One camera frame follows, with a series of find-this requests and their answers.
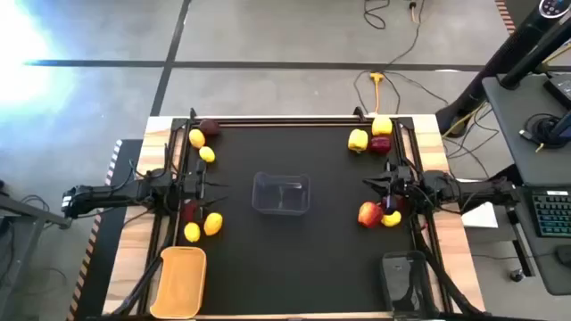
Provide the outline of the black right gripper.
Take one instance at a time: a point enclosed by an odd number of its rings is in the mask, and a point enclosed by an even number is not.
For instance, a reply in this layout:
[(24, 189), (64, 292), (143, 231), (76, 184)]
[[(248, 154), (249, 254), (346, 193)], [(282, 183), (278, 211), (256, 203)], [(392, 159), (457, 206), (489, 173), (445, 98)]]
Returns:
[(379, 196), (385, 197), (386, 210), (415, 210), (424, 204), (424, 191), (417, 181), (415, 170), (410, 166), (397, 166), (390, 162), (386, 163), (385, 169), (389, 177), (387, 175), (365, 177), (362, 182), (371, 185), (370, 188)]

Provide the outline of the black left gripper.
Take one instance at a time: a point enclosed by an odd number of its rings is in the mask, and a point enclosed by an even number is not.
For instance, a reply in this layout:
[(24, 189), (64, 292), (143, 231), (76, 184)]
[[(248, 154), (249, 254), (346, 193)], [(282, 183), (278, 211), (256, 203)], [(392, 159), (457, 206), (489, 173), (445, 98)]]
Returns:
[(180, 218), (182, 221), (203, 221), (204, 208), (208, 208), (216, 202), (222, 202), (228, 196), (222, 196), (206, 201), (205, 185), (229, 187), (227, 184), (206, 181), (206, 162), (199, 159), (195, 163), (195, 169), (192, 173), (186, 175), (181, 192), (181, 211)]

